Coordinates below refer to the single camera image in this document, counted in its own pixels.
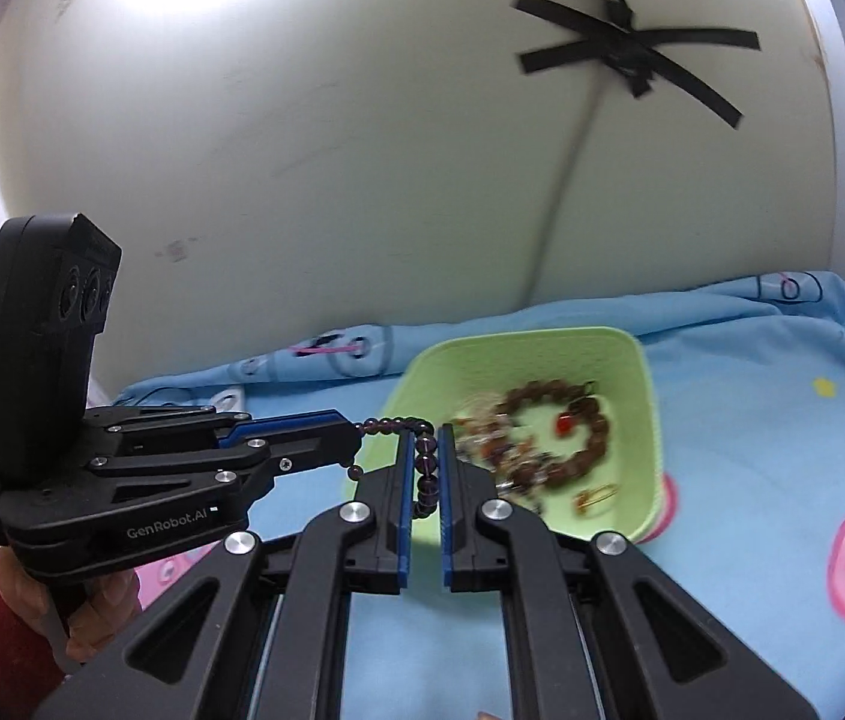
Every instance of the red pendant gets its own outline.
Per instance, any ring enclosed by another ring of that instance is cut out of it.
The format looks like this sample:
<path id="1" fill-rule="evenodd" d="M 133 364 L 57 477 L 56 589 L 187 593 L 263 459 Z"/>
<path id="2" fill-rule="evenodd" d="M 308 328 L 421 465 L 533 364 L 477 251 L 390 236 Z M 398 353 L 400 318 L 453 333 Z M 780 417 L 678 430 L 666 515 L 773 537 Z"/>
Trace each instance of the red pendant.
<path id="1" fill-rule="evenodd" d="M 568 412 L 563 412 L 556 418 L 556 435 L 560 439 L 573 435 L 576 429 L 576 418 Z"/>

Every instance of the blue rubber strip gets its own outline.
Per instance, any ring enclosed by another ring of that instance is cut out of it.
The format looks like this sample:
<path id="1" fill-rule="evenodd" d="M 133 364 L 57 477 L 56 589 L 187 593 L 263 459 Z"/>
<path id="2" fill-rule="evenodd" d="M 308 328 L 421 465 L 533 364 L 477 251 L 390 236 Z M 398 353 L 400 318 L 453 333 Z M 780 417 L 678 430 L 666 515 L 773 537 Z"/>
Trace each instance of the blue rubber strip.
<path id="1" fill-rule="evenodd" d="M 415 442 L 412 436 L 406 442 L 405 473 L 402 476 L 402 508 L 400 509 L 400 530 L 398 530 L 397 541 L 397 575 L 400 578 L 400 587 L 405 588 L 409 584 L 409 558 L 412 550 L 413 533 L 413 481 L 415 471 L 413 460 L 416 455 Z"/>
<path id="2" fill-rule="evenodd" d="M 296 430 L 304 427 L 319 427 L 340 418 L 338 412 L 301 413 L 293 416 L 273 416 L 269 419 L 254 419 L 243 422 L 229 431 L 229 435 L 219 440 L 221 449 L 228 449 L 237 443 L 245 442 L 253 436 L 267 436 L 285 430 Z"/>
<path id="3" fill-rule="evenodd" d="M 450 500 L 450 476 L 445 471 L 447 453 L 444 447 L 450 440 L 450 431 L 443 428 L 439 432 L 439 445 L 436 447 L 436 469 L 439 474 L 439 531 L 443 547 L 443 585 L 453 583 L 453 501 Z"/>

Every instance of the metal screw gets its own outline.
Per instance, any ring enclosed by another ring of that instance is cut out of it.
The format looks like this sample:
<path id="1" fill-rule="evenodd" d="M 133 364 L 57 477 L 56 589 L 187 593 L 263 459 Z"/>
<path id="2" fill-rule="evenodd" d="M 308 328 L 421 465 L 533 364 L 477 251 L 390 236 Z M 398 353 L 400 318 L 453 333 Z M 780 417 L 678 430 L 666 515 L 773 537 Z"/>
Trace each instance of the metal screw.
<path id="1" fill-rule="evenodd" d="M 362 522 L 370 515 L 370 508 L 362 501 L 350 501 L 339 507 L 339 517 L 347 522 Z"/>
<path id="2" fill-rule="evenodd" d="M 482 505 L 482 512 L 486 519 L 506 519 L 513 513 L 513 505 L 501 498 L 493 498 Z"/>
<path id="3" fill-rule="evenodd" d="M 246 552 L 251 552 L 253 547 L 256 547 L 256 537 L 247 531 L 236 531 L 226 536 L 223 544 L 226 546 L 226 551 L 232 553 L 232 555 L 245 555 Z"/>
<path id="4" fill-rule="evenodd" d="M 622 555 L 626 551 L 626 538 L 622 533 L 616 533 L 616 531 L 599 533 L 597 549 L 603 555 Z"/>

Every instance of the blue cloth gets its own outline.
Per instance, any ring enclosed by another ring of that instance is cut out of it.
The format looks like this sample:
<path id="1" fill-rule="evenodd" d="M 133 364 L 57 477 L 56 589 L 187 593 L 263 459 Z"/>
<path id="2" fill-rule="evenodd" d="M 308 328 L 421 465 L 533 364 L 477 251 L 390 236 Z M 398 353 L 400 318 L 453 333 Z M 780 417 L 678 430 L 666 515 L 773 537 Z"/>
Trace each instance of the blue cloth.
<path id="1" fill-rule="evenodd" d="M 829 603 L 829 551 L 845 519 L 845 283 L 770 274 L 683 293 L 568 300 L 502 317 L 341 329 L 304 347 L 130 386 L 117 402 L 205 403 L 242 384 L 256 416 L 335 408 L 378 415 L 397 376 L 448 338 L 608 325 L 640 338 L 652 370 L 664 462 L 680 494 L 643 547 L 810 699 L 845 714 L 845 621 Z M 280 480 L 251 510 L 272 538 L 342 499 L 341 469 Z M 440 588 L 439 556 L 416 549 L 409 589 L 357 596 L 346 720 L 510 717 L 498 599 Z"/>

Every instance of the light green plastic basket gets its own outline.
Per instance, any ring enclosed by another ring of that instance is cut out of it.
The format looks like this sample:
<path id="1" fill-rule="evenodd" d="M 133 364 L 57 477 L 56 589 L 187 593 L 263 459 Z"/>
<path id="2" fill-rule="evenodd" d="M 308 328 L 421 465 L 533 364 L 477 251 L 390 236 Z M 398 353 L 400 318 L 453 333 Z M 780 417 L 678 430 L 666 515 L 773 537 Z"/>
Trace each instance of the light green plastic basket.
<path id="1" fill-rule="evenodd" d="M 543 495 L 543 519 L 549 528 L 578 538 L 603 530 L 636 541 L 652 528 L 663 504 L 663 460 L 652 382 L 640 343 L 611 327 L 535 330 L 458 338 L 426 349 L 411 363 L 380 416 L 419 416 L 438 428 L 469 397 L 480 392 L 524 386 L 532 380 L 565 379 L 570 384 L 597 382 L 602 412 L 610 421 L 609 451 L 583 480 Z M 587 431 L 580 428 L 557 439 L 555 405 L 527 410 L 525 423 L 542 450 L 568 456 L 581 449 Z M 392 463 L 395 437 L 364 443 L 358 462 L 366 470 Z M 592 507 L 584 517 L 573 511 L 573 497 L 583 488 L 613 483 L 618 493 Z M 354 485 L 349 484 L 349 495 Z M 416 542 L 438 544 L 439 517 L 413 523 Z"/>

